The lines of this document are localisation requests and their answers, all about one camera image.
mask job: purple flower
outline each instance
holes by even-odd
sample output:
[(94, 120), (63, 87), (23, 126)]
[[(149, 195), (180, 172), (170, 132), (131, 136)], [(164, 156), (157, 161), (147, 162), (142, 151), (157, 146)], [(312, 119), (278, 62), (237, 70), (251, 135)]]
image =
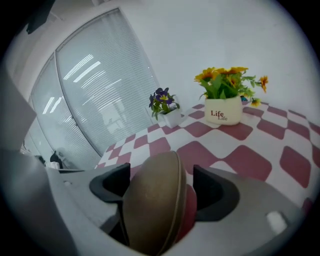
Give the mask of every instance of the purple flower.
[(166, 92), (167, 93), (168, 91), (169, 91), (168, 87), (165, 88), (164, 90), (162, 88), (158, 88), (158, 89), (156, 89), (155, 93), (156, 94), (161, 94), (162, 92)]
[(159, 102), (165, 102), (168, 105), (170, 105), (173, 102), (173, 99), (171, 97), (168, 96), (168, 90), (156, 90), (155, 92), (157, 93), (157, 95), (155, 96), (156, 100)]
[(155, 95), (156, 95), (156, 93), (153, 93), (153, 96), (150, 94), (150, 97), (149, 97), (149, 100), (150, 100), (149, 108), (151, 108), (151, 106), (154, 104)]

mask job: window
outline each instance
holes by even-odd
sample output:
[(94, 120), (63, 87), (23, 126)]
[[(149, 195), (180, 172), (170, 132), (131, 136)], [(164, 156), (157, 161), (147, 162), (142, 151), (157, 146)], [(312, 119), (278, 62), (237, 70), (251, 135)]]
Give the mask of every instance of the window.
[[(115, 9), (81, 27), (56, 50), (31, 99), (43, 137), (64, 164), (92, 169), (110, 145), (152, 125), (146, 107), (155, 89), (144, 53)], [(33, 141), (37, 137), (30, 135)]]
[(118, 9), (74, 33), (57, 50), (56, 58), (71, 112), (100, 155), (152, 125), (145, 107), (156, 83)]

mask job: red and white checkered tablecloth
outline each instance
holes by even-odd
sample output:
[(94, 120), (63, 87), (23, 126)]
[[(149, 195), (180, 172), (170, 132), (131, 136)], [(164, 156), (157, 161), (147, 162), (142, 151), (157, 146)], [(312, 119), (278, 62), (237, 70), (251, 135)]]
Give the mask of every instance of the red and white checkered tablecloth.
[(190, 176), (195, 164), (222, 169), (267, 182), (310, 208), (320, 185), (319, 126), (267, 103), (244, 102), (241, 122), (233, 126), (207, 122), (203, 104), (184, 115), (173, 129), (160, 122), (111, 145), (96, 168), (130, 163), (133, 176), (149, 156), (176, 151)]

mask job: white flower pot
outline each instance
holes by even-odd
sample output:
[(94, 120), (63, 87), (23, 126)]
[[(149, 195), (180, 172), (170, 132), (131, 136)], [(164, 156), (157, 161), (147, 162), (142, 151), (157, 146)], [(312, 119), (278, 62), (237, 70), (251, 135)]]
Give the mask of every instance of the white flower pot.
[(182, 121), (181, 111), (178, 108), (169, 112), (168, 114), (162, 114), (162, 117), (166, 123), (166, 126), (169, 128), (174, 128), (180, 125)]
[(204, 105), (205, 119), (210, 123), (232, 126), (241, 120), (242, 102), (240, 96), (227, 99), (206, 99)]

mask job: yellow flower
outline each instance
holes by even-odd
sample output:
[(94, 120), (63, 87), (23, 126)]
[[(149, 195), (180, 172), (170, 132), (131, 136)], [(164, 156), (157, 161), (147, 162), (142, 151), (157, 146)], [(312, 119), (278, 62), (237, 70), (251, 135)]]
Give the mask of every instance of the yellow flower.
[(251, 102), (251, 106), (254, 106), (254, 107), (258, 107), (258, 106), (260, 106), (260, 104), (261, 104), (261, 102), (260, 102), (259, 98), (255, 98)]
[(236, 79), (231, 78), (230, 82), (231, 82), (231, 84), (232, 84), (233, 87), (236, 87), (236, 84), (237, 84)]
[(248, 68), (242, 67), (242, 66), (233, 66), (229, 69), (218, 68), (215, 71), (218, 72), (219, 74), (229, 75), (229, 74), (236, 74), (245, 70), (248, 70)]
[(268, 76), (267, 76), (267, 75), (262, 76), (262, 77), (260, 78), (260, 82), (261, 82), (261, 87), (262, 87), (264, 93), (266, 93), (266, 92), (267, 92), (266, 84), (269, 82), (269, 81), (268, 81)]
[(201, 80), (209, 82), (211, 79), (216, 79), (217, 75), (218, 73), (215, 71), (214, 67), (208, 67), (207, 69), (204, 69), (201, 74), (196, 75), (194, 81), (198, 83), (200, 83)]

